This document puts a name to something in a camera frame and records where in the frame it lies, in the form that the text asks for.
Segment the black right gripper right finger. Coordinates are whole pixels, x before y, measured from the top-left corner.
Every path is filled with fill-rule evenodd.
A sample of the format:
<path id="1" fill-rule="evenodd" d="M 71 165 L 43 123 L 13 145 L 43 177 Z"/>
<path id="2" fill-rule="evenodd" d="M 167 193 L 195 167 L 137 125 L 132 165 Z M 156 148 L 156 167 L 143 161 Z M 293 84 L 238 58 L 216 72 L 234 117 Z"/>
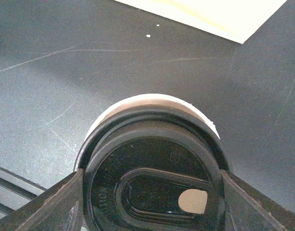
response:
<path id="1" fill-rule="evenodd" d="M 283 208 L 233 173 L 221 170 L 225 231 L 295 231 L 295 213 Z"/>

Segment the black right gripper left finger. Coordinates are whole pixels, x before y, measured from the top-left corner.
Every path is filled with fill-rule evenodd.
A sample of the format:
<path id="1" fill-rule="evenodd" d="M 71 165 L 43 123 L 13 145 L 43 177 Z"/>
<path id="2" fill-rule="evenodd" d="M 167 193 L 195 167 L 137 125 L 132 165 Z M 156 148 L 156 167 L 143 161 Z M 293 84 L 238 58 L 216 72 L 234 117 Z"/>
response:
<path id="1" fill-rule="evenodd" d="M 79 231 L 83 221 L 82 169 L 0 219 L 0 231 Z"/>

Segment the orange paper bag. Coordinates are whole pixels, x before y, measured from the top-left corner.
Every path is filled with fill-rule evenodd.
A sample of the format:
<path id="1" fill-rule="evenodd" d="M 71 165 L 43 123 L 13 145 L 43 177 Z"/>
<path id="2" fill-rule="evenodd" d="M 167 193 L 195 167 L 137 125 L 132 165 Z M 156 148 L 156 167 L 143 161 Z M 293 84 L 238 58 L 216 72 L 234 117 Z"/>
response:
<path id="1" fill-rule="evenodd" d="M 123 0 L 123 4 L 243 44 L 283 0 Z"/>

